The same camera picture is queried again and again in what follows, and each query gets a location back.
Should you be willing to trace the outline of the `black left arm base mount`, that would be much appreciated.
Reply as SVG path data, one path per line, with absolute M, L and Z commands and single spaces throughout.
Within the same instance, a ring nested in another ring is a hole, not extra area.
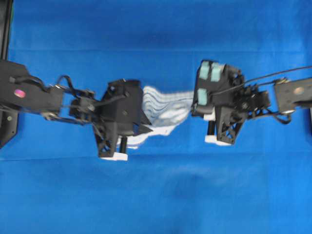
M 0 112 L 0 147 L 3 148 L 18 131 L 19 114 L 16 112 Z

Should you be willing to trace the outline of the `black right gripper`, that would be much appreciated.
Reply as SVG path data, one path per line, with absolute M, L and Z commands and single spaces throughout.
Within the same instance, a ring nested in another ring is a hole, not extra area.
M 219 146 L 230 146 L 245 121 L 264 115 L 271 102 L 267 91 L 259 91 L 256 85 L 245 85 L 241 71 L 225 66 L 225 82 L 220 91 L 212 93 L 213 112 L 204 115 L 208 121 L 205 142 Z

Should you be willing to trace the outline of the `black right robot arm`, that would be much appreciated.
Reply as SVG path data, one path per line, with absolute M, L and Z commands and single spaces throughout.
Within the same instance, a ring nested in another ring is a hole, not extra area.
M 208 124 L 205 141 L 218 145 L 232 145 L 245 121 L 273 117 L 282 124 L 291 121 L 296 107 L 311 108 L 311 78 L 290 81 L 287 78 L 271 81 L 278 110 L 269 109 L 268 91 L 259 85 L 248 85 L 238 68 L 204 60 L 196 75 L 192 115 L 200 116 Z

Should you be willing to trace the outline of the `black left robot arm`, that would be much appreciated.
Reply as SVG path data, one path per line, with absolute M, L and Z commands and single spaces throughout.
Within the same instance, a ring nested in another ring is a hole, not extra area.
M 117 131 L 117 102 L 127 97 L 124 81 L 111 83 L 101 100 L 94 93 L 73 87 L 69 76 L 46 86 L 30 75 L 22 64 L 0 61 L 0 145 L 3 147 L 17 134 L 18 115 L 41 115 L 48 121 L 70 124 L 91 124 L 98 157 L 105 160 L 127 161 L 124 148 L 116 152 L 120 133 Z

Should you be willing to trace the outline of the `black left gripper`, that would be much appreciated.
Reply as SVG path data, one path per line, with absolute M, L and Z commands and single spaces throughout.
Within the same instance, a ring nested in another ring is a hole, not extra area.
M 90 90 L 76 90 L 74 100 L 68 106 L 69 115 L 73 117 L 75 124 L 91 124 L 97 144 L 97 154 L 100 159 L 112 161 L 127 161 L 128 155 L 123 150 L 116 152 L 119 135 L 117 133 L 117 121 L 115 118 L 105 117 L 110 114 L 103 108 L 117 101 L 124 99 L 127 95 L 124 92 L 112 94 L 102 100 L 95 99 L 95 93 Z

